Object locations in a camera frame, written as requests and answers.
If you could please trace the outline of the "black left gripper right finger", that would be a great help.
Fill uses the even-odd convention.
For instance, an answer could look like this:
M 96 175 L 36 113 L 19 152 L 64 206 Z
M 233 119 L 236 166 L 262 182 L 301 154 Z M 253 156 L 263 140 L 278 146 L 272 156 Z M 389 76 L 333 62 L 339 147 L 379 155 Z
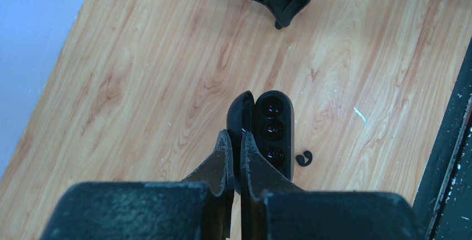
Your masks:
M 247 133 L 240 150 L 243 239 L 422 239 L 404 198 L 389 192 L 301 189 L 258 151 Z

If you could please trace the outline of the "black earbud case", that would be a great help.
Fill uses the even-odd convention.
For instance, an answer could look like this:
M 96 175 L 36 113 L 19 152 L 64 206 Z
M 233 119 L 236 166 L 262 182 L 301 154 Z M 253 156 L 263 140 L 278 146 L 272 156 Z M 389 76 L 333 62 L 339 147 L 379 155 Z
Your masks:
M 294 173 L 294 111 L 290 98 L 272 90 L 256 100 L 248 90 L 231 103 L 227 112 L 236 191 L 240 191 L 240 150 L 245 133 L 253 134 L 261 155 L 287 179 Z

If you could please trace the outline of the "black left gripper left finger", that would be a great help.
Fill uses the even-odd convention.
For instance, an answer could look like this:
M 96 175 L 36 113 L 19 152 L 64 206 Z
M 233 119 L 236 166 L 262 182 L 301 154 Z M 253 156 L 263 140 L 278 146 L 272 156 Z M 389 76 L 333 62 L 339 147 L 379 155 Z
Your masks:
M 58 201 L 42 239 L 227 239 L 234 199 L 227 131 L 178 182 L 81 182 Z

